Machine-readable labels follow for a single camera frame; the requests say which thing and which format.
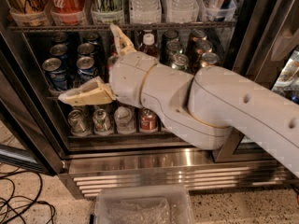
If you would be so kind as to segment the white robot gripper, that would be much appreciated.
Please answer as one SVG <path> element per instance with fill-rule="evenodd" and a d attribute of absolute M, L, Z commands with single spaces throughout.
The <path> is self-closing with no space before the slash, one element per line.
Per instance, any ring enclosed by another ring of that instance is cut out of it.
<path fill-rule="evenodd" d="M 123 104 L 142 106 L 140 96 L 143 81 L 158 60 L 136 51 L 131 39 L 118 25 L 111 24 L 110 30 L 114 37 L 116 51 L 121 56 L 110 68 L 110 85 L 102 78 L 94 77 L 78 88 L 61 93 L 58 96 L 61 102 L 72 106 L 106 105 L 117 99 Z"/>

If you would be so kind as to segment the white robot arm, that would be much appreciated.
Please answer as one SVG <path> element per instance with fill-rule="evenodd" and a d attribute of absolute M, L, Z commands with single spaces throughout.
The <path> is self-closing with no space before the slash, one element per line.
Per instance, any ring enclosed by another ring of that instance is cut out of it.
<path fill-rule="evenodd" d="M 63 92 L 65 104 L 103 105 L 114 100 L 153 111 L 165 128 L 203 150 L 215 150 L 237 129 L 299 176 L 299 105 L 219 66 L 195 75 L 143 52 L 112 24 L 118 60 L 109 82 L 96 77 Z"/>

